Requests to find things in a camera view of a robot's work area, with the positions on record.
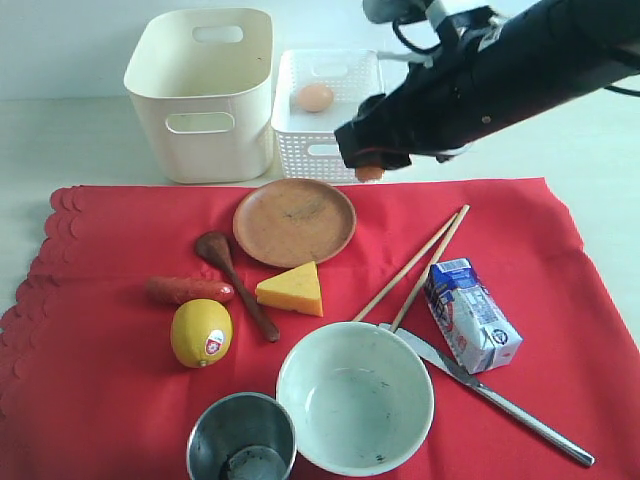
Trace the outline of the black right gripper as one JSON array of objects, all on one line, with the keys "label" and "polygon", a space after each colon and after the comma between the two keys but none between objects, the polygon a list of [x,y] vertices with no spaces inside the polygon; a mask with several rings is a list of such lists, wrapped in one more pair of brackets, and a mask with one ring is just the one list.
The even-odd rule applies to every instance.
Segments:
[{"label": "black right gripper", "polygon": [[350,169],[399,170],[411,155],[443,162],[448,151],[500,130],[500,49],[464,49],[433,59],[380,52],[383,61],[407,63],[402,83],[365,100],[357,117],[334,131]]}]

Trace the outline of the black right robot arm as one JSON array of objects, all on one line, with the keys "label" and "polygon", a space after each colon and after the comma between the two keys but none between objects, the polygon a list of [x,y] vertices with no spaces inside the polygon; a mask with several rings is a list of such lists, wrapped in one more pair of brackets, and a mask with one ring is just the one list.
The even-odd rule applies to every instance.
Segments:
[{"label": "black right robot arm", "polygon": [[439,1],[367,1],[394,30],[421,21],[438,36],[411,47],[404,81],[367,98],[336,130],[351,169],[445,162],[470,143],[639,71],[635,1],[540,1],[500,20],[490,7],[450,14]]}]

